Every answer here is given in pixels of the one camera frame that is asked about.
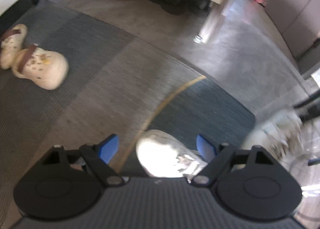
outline beige clog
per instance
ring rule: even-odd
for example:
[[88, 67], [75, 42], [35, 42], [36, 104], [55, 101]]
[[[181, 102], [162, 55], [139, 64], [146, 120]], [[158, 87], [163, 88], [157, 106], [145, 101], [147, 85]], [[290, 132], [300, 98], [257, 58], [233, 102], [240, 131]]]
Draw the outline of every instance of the beige clog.
[[32, 80], [39, 87], [53, 90], [61, 85], [68, 73], [66, 58], [53, 51], [31, 45], [16, 55], [12, 72], [19, 78]]
[[17, 24], [11, 30], [7, 30], [0, 38], [0, 67], [10, 68], [15, 55], [21, 50], [28, 29], [24, 24]]

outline yellow curved line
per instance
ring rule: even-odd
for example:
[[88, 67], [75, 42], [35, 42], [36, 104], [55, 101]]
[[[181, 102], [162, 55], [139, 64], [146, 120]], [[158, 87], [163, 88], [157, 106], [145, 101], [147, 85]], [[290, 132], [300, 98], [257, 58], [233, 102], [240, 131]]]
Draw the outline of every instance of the yellow curved line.
[[151, 123], [151, 121], [172, 101], [172, 99], [174, 99], [179, 93], [181, 93], [182, 91], [184, 91], [186, 88], [192, 86], [193, 84], [197, 83], [200, 80], [205, 79], [205, 76], [199, 76], [198, 78], [195, 78], [194, 80], [191, 80], [185, 84], [183, 84], [181, 87], [179, 87], [175, 92], [173, 92], [169, 97], [167, 97], [156, 109], [156, 111], [154, 111], [154, 113], [152, 113], [149, 118], [147, 118], [147, 120], [145, 120], [145, 122], [143, 123], [143, 125], [140, 127], [137, 135], [135, 136], [135, 138], [131, 141], [131, 143], [128, 145], [127, 147], [127, 151], [125, 152], [125, 154], [123, 155], [123, 158], [121, 159], [121, 161], [118, 162], [117, 167], [115, 168], [115, 170], [117, 172], [120, 172], [124, 166], [124, 163], [126, 162], [126, 160], [128, 159], [130, 153], [133, 151], [136, 142], [138, 141], [139, 137], [141, 136], [141, 134], [147, 129], [147, 127], [149, 126], [149, 124]]

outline rug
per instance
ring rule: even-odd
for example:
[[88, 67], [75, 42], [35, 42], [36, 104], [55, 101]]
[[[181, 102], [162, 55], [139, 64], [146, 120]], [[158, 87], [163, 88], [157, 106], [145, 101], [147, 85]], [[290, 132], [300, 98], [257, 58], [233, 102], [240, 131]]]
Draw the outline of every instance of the rug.
[[117, 168], [161, 101], [199, 76], [141, 39], [49, 0], [17, 23], [28, 27], [25, 47], [64, 54], [70, 70], [54, 91], [0, 70], [0, 225], [15, 183], [50, 147], [76, 149], [116, 133]]
[[[201, 79], [179, 93], [151, 121], [148, 128], [164, 131], [196, 150], [196, 137], [204, 136], [213, 145], [228, 142], [239, 147], [253, 129], [254, 115], [221, 87]], [[135, 152], [131, 152], [122, 174], [146, 176]]]

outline shoe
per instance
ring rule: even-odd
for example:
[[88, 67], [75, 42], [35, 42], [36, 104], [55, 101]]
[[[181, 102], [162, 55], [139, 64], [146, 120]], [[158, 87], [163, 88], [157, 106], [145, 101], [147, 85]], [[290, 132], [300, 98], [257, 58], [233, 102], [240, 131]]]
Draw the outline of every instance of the shoe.
[[12, 63], [15, 76], [30, 79], [39, 87], [48, 90], [61, 85], [68, 69], [68, 62], [62, 54], [46, 51], [36, 45], [19, 51]]
[[24, 24], [17, 24], [11, 30], [7, 30], [0, 38], [0, 67], [10, 68], [14, 57], [21, 50], [28, 29]]
[[186, 177], [190, 181], [207, 165], [173, 136], [159, 130], [145, 132], [137, 142], [136, 152], [152, 177]]
[[264, 147], [276, 160], [293, 154], [303, 146], [299, 138], [302, 121], [293, 109], [282, 110], [268, 121], [255, 128], [245, 139], [242, 149], [250, 150], [254, 145]]

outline tiled floor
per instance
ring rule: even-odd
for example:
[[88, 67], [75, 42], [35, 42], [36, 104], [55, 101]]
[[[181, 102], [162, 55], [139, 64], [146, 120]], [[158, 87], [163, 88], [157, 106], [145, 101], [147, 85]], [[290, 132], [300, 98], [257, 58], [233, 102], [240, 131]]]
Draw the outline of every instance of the tiled floor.
[[284, 40], [253, 0], [236, 0], [207, 44], [193, 42], [205, 16], [171, 15], [149, 0], [63, 0], [63, 5], [142, 38], [219, 84], [257, 120], [307, 97]]

